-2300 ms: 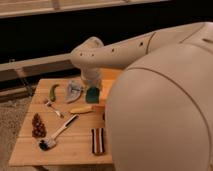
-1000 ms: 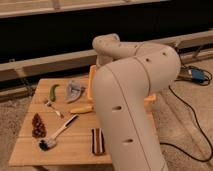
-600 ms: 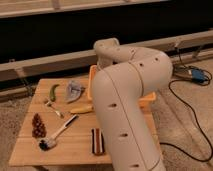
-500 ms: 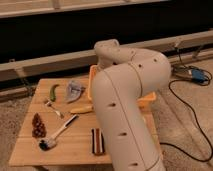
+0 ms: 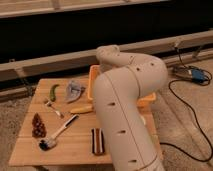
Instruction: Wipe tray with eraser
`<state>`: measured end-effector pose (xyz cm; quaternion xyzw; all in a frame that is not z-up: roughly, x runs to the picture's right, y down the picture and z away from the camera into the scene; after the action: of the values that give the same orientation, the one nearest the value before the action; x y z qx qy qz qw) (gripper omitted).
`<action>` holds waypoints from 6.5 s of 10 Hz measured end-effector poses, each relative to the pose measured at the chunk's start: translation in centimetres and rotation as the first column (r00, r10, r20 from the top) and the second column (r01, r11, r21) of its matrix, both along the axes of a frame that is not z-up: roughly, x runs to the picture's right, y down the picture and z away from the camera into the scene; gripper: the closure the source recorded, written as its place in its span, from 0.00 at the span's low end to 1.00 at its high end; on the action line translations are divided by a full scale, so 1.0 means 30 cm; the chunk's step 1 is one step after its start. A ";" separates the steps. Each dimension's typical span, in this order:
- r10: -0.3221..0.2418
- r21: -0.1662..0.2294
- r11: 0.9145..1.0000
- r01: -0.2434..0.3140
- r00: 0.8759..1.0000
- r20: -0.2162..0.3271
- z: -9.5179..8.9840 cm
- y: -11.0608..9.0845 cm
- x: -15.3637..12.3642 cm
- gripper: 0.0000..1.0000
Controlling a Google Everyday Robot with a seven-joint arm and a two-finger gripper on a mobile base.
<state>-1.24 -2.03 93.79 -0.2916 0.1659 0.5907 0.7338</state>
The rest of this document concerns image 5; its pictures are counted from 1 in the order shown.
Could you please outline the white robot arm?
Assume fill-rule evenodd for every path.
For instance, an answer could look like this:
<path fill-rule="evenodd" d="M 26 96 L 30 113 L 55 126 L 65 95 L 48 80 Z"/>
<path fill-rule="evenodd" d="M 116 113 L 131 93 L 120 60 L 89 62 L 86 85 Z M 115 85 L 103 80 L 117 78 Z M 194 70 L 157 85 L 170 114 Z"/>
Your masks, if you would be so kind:
<path fill-rule="evenodd" d="M 101 46 L 96 57 L 100 75 L 93 104 L 116 171 L 165 171 L 145 127 L 137 101 L 166 82 L 165 63 L 152 55 L 127 53 L 116 45 Z"/>

